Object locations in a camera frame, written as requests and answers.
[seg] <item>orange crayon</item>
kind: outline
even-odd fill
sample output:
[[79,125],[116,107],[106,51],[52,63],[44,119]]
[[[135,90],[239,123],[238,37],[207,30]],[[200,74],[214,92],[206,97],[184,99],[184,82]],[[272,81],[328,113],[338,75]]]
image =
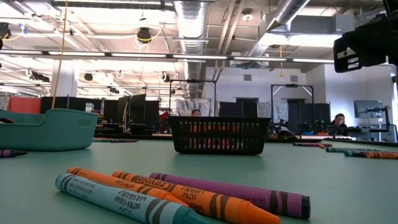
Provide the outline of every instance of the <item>orange crayon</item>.
[[179,184],[171,184],[123,171],[116,171],[112,176],[166,190],[178,199],[188,203],[197,212],[226,222],[235,224],[280,223],[279,217],[261,210],[252,203],[240,198],[194,189]]
[[150,196],[157,197],[160,199],[179,203],[179,204],[182,204],[182,205],[188,207],[188,205],[185,202],[174,197],[172,194],[168,193],[165,190],[160,190],[155,187],[149,187],[149,186],[142,185],[142,184],[132,183],[130,181],[122,180],[117,177],[112,177],[110,175],[101,174],[98,172],[82,169],[79,167],[71,167],[67,170],[67,172],[70,174],[74,174],[74,175],[78,175],[80,177],[87,178],[88,180],[92,180],[99,184],[108,185],[110,187],[119,187],[119,188],[123,188],[126,190],[131,190],[133,192],[150,195]]
[[398,159],[398,152],[367,152],[366,157],[372,159]]

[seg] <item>person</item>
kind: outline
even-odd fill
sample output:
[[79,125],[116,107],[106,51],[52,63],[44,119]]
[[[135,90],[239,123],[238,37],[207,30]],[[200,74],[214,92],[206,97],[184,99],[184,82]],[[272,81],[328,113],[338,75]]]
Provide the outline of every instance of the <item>person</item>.
[[200,116],[200,110],[198,110],[198,109],[193,110],[192,116]]
[[346,117],[344,114],[340,113],[335,116],[335,119],[331,122],[332,125],[334,125],[336,128],[347,128],[347,125],[345,124],[345,119]]

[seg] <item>teal plastic basket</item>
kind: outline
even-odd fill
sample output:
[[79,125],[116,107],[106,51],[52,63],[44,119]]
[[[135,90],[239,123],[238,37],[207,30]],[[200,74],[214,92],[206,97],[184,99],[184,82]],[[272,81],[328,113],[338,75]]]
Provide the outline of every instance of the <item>teal plastic basket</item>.
[[0,149],[22,151],[67,151],[85,149],[93,142],[97,114],[54,109],[46,114],[0,111]]

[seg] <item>plastic basket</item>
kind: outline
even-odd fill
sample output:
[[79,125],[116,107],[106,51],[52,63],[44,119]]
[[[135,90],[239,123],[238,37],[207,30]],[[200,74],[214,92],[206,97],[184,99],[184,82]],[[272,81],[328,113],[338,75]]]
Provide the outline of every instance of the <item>plastic basket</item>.
[[85,149],[93,142],[97,117],[97,114],[66,109],[48,110],[46,114],[0,111],[0,118],[14,121],[0,124],[0,149]]
[[262,153],[270,118],[171,116],[174,149],[184,154]]

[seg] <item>desk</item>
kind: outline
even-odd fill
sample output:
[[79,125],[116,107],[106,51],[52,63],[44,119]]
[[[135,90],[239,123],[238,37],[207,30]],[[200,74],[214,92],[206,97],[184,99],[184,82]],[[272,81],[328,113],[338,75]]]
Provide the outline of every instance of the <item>desk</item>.
[[[364,147],[332,143],[336,147]],[[260,156],[181,155],[174,151],[172,141],[143,140],[94,143],[85,150],[29,152],[0,159],[1,223],[138,223],[59,192],[55,179],[71,166],[105,174],[115,170],[142,175],[163,172],[311,196],[309,221],[281,217],[282,224],[391,224],[397,216],[396,160],[345,157],[317,147],[274,143],[266,143]]]

